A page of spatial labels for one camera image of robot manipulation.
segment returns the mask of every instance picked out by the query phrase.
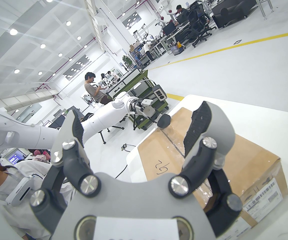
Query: black hair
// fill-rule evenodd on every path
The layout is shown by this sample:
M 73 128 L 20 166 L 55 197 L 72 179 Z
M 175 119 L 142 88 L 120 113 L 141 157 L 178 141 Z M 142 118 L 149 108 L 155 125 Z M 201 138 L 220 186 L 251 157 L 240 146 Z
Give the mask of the black hair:
M 86 81 L 88 80 L 88 77 L 89 77 L 89 78 L 91 78 L 91 77 L 96 78 L 96 75 L 95 75 L 93 72 L 87 72 L 87 73 L 85 74 L 85 80 L 86 80 Z

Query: cardboard box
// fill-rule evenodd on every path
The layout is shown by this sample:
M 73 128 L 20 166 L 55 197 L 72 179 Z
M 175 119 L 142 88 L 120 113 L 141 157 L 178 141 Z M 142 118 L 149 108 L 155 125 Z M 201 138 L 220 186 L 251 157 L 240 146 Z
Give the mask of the cardboard box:
M 170 126 L 156 129 L 138 146 L 147 180 L 166 172 L 180 173 L 185 154 L 183 140 L 191 115 L 191 111 L 181 108 L 172 116 Z M 224 171 L 232 191 L 243 202 L 243 211 L 218 239 L 237 239 L 273 210 L 288 194 L 288 188 L 281 159 L 239 135 L 226 156 Z M 208 180 L 193 194 L 204 208 L 212 196 Z

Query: electrical outlet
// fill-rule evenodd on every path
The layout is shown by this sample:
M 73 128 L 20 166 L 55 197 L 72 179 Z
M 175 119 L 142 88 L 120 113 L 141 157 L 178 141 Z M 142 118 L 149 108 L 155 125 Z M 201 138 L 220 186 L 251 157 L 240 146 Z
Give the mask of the electrical outlet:
M 124 149 L 126 149 L 126 148 L 127 148 L 127 144 L 124 144 L 124 145 L 122 145 L 122 147 L 121 147 L 122 151 L 123 151 Z

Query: yellow floor line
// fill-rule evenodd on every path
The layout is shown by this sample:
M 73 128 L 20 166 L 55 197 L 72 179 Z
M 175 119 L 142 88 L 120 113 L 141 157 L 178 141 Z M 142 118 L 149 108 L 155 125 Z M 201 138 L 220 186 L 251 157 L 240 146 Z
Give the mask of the yellow floor line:
M 255 43 L 258 43 L 258 42 L 263 42 L 263 41 L 272 40 L 272 39 L 284 38 L 284 37 L 286 37 L 286 36 L 288 36 L 288 33 L 278 34 L 278 35 L 275 35 L 275 36 L 269 36 L 269 37 L 266 37 L 266 38 L 257 39 L 257 40 L 245 42 L 245 43 L 242 43 L 242 44 L 233 45 L 233 46 L 231 46 L 231 47 L 225 47 L 225 48 L 222 48 L 222 49 L 214 50 L 214 51 L 211 51 L 211 52 L 208 52 L 208 53 L 204 53 L 204 54 L 201 54 L 201 55 L 197 55 L 197 56 L 194 56 L 194 57 L 185 58 L 185 59 L 183 59 L 183 60 L 174 61 L 174 62 L 165 64 L 165 65 L 161 65 L 161 66 L 158 66 L 158 67 L 155 67 L 155 68 L 150 68 L 150 69 L 148 69 L 148 70 L 149 70 L 149 71 L 150 71 L 150 70 L 154 70 L 154 69 L 156 69 L 156 68 L 161 68 L 161 67 L 164 67 L 164 66 L 167 66 L 167 65 L 171 65 L 171 64 L 174 64 L 174 63 L 191 60 L 191 59 L 193 59 L 193 58 L 199 58 L 199 57 L 202 57 L 202 56 L 210 55 L 210 54 L 213 54 L 213 53 L 217 53 L 217 52 L 220 52 L 220 51 L 224 51 L 224 50 L 228 50 L 228 49 L 232 49 L 232 48 L 236 48 L 236 47 L 242 47 L 242 46 L 246 46 L 246 45 L 250 45 L 250 44 L 255 44 Z
M 167 97 L 174 99 L 174 100 L 177 100 L 177 101 L 181 101 L 182 99 L 184 99 L 183 96 L 178 96 L 178 95 L 174 95 L 174 94 L 167 94 Z

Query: brown shirt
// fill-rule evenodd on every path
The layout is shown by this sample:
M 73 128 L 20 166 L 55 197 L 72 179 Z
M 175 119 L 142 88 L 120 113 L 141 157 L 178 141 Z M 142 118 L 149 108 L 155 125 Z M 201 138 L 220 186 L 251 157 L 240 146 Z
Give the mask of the brown shirt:
M 97 88 L 90 85 L 89 83 L 85 83 L 84 86 L 85 86 L 85 90 L 88 92 L 88 94 L 90 96 L 92 96 L 95 99 L 95 101 L 97 101 L 99 103 L 101 102 L 103 97 L 106 96 L 106 94 L 102 93 L 100 90 L 98 91 L 97 95 L 95 96 L 94 94 L 95 94 L 95 91 L 97 90 Z

